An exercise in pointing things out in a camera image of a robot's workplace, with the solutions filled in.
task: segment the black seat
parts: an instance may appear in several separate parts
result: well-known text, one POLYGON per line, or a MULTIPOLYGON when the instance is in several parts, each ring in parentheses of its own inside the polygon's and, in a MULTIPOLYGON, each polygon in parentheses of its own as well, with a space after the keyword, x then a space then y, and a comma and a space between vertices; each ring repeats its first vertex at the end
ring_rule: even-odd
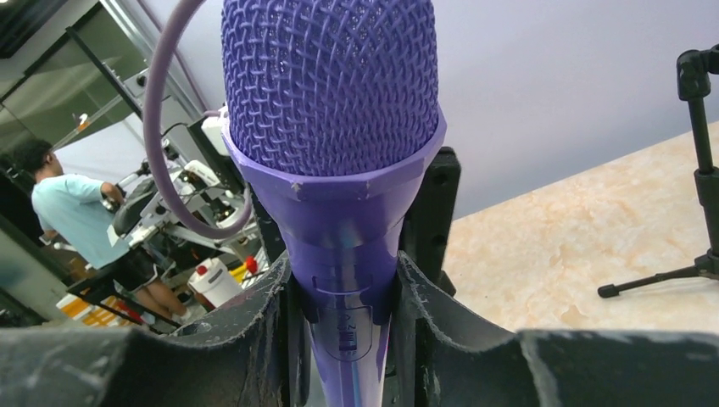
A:
POLYGON ((113 219, 113 229, 117 236, 124 236, 129 233, 140 221, 140 214, 150 200, 157 193, 157 187, 152 178, 148 178, 140 182, 130 195, 125 199, 125 203, 117 209, 113 219))

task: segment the light blue t-shirt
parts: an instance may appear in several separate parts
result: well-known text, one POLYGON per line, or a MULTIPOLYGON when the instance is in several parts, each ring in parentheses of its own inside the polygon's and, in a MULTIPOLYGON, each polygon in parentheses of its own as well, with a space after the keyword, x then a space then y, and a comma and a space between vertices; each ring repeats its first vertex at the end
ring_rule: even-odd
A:
POLYGON ((125 255, 124 240, 108 236, 113 215, 102 204, 102 181, 86 176, 45 178, 32 190, 32 207, 44 231, 56 231, 92 267, 100 269, 125 255))

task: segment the metal mesh grille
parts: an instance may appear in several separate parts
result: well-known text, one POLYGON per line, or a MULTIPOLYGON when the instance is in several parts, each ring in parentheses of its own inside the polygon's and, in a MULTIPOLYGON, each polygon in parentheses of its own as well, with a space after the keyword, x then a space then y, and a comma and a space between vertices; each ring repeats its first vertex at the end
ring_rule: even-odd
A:
POLYGON ((232 141, 259 164, 359 174, 436 129, 430 0, 226 0, 222 46, 232 141))

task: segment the dark hair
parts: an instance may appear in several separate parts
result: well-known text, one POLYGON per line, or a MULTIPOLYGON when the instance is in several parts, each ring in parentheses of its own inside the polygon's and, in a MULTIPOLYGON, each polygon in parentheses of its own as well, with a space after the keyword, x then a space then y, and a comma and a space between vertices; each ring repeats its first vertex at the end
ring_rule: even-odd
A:
POLYGON ((53 145, 49 142, 32 138, 13 150, 13 160, 22 170, 35 174, 45 166, 45 159, 52 151, 53 145))

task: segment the black shorts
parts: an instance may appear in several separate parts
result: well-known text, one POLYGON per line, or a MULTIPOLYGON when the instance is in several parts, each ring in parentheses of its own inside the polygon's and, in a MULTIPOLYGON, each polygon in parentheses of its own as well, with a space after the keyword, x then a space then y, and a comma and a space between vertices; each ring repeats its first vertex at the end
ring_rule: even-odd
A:
POLYGON ((114 280, 125 290, 135 293, 158 277, 155 263, 148 252, 133 248, 127 254, 102 268, 112 274, 114 280))

